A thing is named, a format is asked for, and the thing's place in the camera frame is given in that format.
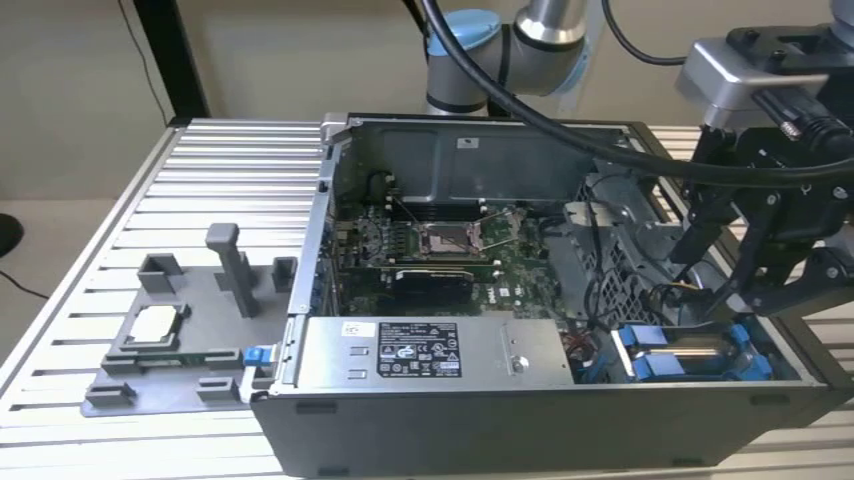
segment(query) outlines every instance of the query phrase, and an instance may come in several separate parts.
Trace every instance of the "wall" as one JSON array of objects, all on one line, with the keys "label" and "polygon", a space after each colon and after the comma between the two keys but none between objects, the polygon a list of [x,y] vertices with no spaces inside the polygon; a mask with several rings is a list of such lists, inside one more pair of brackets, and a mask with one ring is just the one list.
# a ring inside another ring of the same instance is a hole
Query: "wall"
[{"label": "wall", "polygon": [[[444,0],[512,21],[521,0]],[[182,0],[211,108],[221,116],[321,118],[424,111],[421,36],[397,0]],[[557,99],[533,99],[557,113]]]},{"label": "wall", "polygon": [[[522,2],[442,6],[493,8],[510,20]],[[179,3],[215,115],[311,120],[327,111],[422,110],[421,40],[398,1]],[[824,0],[614,3],[629,36],[662,55],[737,25],[814,23],[828,15]],[[163,127],[115,1],[0,2],[0,71],[0,199],[117,196]],[[636,62],[606,35],[577,116],[694,123],[674,75]],[[573,113],[558,111],[560,99],[526,100],[550,115]]]},{"label": "wall", "polygon": [[[657,56],[685,55],[696,38],[724,36],[737,27],[829,22],[829,3],[828,0],[612,2],[626,36],[642,51]],[[697,124],[701,111],[674,90],[678,73],[678,67],[656,67],[637,61],[605,29],[573,116],[642,120],[658,125]]]},{"label": "wall", "polygon": [[163,123],[117,3],[0,2],[0,72],[0,199],[118,196]]}]

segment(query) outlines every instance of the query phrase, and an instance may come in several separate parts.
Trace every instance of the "warning label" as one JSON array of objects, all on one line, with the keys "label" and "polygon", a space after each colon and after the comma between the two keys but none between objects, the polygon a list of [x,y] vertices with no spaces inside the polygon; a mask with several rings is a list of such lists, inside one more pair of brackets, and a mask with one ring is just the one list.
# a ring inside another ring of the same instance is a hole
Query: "warning label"
[{"label": "warning label", "polygon": [[378,352],[382,377],[464,376],[456,323],[381,323]]}]

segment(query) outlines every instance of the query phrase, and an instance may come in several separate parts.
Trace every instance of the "green circuit board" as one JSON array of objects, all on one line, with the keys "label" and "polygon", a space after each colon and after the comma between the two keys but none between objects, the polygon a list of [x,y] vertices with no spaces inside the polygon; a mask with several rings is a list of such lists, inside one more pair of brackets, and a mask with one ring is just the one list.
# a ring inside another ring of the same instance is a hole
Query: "green circuit board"
[{"label": "green circuit board", "polygon": [[[514,207],[476,222],[393,221],[366,210],[338,229],[341,314],[565,319],[538,224]],[[425,272],[465,278],[465,297],[456,289],[450,302],[437,300],[440,293],[430,301],[402,298],[402,277]]]}]

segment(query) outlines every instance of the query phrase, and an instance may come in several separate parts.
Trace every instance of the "electrical cable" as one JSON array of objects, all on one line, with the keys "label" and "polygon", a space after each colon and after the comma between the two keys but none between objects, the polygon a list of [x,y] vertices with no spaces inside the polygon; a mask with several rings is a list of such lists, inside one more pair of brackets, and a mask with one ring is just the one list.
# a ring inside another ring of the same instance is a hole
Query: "electrical cable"
[{"label": "electrical cable", "polygon": [[125,10],[125,3],[122,0],[117,0],[119,4],[119,10],[122,11],[122,18],[125,19],[125,26],[129,29],[129,35],[131,35],[131,40],[134,41],[134,46],[137,47],[137,51],[139,53],[139,58],[143,60],[143,70],[146,72],[146,82],[149,83],[149,90],[151,91],[151,96],[155,97],[155,102],[158,103],[158,110],[161,110],[161,118],[163,119],[163,126],[169,126],[170,121],[166,118],[166,110],[163,109],[163,103],[161,103],[161,97],[158,96],[158,92],[155,90],[155,85],[151,81],[151,71],[149,70],[149,60],[146,59],[146,54],[143,53],[143,47],[139,45],[139,41],[137,40],[137,35],[134,35],[134,29],[131,28],[131,20],[129,19],[129,12]]},{"label": "electrical cable", "polygon": [[383,238],[383,228],[379,226],[379,223],[377,223],[377,221],[369,216],[366,216],[365,218],[369,221],[369,223],[374,225],[374,228],[377,228],[377,236],[379,237],[377,251],[371,253],[367,258],[369,260],[371,260],[377,255],[379,255],[383,252],[383,243],[386,243],[386,239]]},{"label": "electrical cable", "polygon": [[614,164],[649,172],[661,177],[732,187],[796,188],[818,183],[854,182],[854,158],[826,165],[797,168],[749,168],[709,165],[670,160],[648,153],[616,147],[573,130],[521,102],[473,61],[445,20],[437,0],[422,0],[433,32],[449,56],[488,95],[528,125],[577,150],[588,152]]},{"label": "electrical cable", "polygon": [[644,63],[660,67],[676,67],[685,64],[686,57],[656,57],[653,55],[649,55],[648,53],[644,53],[641,49],[633,45],[633,43],[629,41],[629,38],[626,38],[626,35],[624,34],[624,30],[620,28],[620,25],[617,25],[614,10],[612,10],[612,0],[602,0],[602,13],[605,13],[605,21],[609,24],[609,28],[612,29],[612,33],[614,34],[617,42],[633,57],[636,57]]},{"label": "electrical cable", "polygon": [[604,262],[605,262],[605,252],[602,249],[602,237],[600,236],[600,221],[597,219],[597,213],[593,210],[593,202],[590,200],[590,195],[588,195],[588,200],[586,200],[586,204],[588,204],[588,216],[589,216],[589,221],[590,221],[590,236],[592,236],[592,240],[593,240],[593,248],[594,248],[594,253],[597,255],[597,261],[593,267],[593,278],[590,280],[590,284],[588,285],[588,289],[590,289],[590,286],[594,283],[600,284],[600,288],[598,288],[598,292],[597,292],[597,299],[594,302],[593,307],[590,307],[590,303],[589,303],[589,298],[590,298],[590,293],[589,291],[585,292],[585,313],[588,314],[588,328],[593,330],[593,327],[600,328],[602,331],[605,331],[605,333],[609,333],[612,331],[610,327],[608,326],[608,324],[605,324],[601,320],[600,320],[600,300],[602,298],[602,284],[605,283],[605,271],[604,271]]},{"label": "electrical cable", "polygon": [[18,280],[15,280],[15,278],[13,277],[13,275],[10,275],[9,273],[6,273],[3,270],[0,270],[0,277],[5,277],[10,283],[13,285],[15,285],[15,288],[18,288],[22,292],[31,294],[34,297],[39,297],[43,300],[47,300],[49,297],[45,293],[39,293],[35,290],[31,290],[30,288],[27,288],[26,286],[23,286]]},{"label": "electrical cable", "polygon": [[422,50],[425,51],[425,61],[430,59],[430,55],[428,53],[428,40],[430,37],[430,29],[428,27],[428,21],[425,20],[425,16],[422,15],[422,11],[418,8],[417,0],[402,0],[406,9],[410,12],[410,17],[413,17],[413,22],[415,22],[415,26],[418,27],[418,31],[422,34]]}]

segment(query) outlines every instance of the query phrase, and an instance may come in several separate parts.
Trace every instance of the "aluminum extrusion table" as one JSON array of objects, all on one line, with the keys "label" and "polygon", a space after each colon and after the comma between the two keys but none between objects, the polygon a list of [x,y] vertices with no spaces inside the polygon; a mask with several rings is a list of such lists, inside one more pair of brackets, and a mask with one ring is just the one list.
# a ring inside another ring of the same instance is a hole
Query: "aluminum extrusion table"
[{"label": "aluminum extrusion table", "polygon": [[[688,160],[700,131],[653,131]],[[287,478],[249,410],[87,419],[79,405],[146,254],[215,265],[206,229],[237,222],[254,264],[298,256],[321,152],[319,123],[197,120],[169,129],[0,369],[0,478]],[[854,304],[808,322],[854,373]],[[854,479],[854,403],[809,428],[765,434],[714,468],[501,477]]]}]

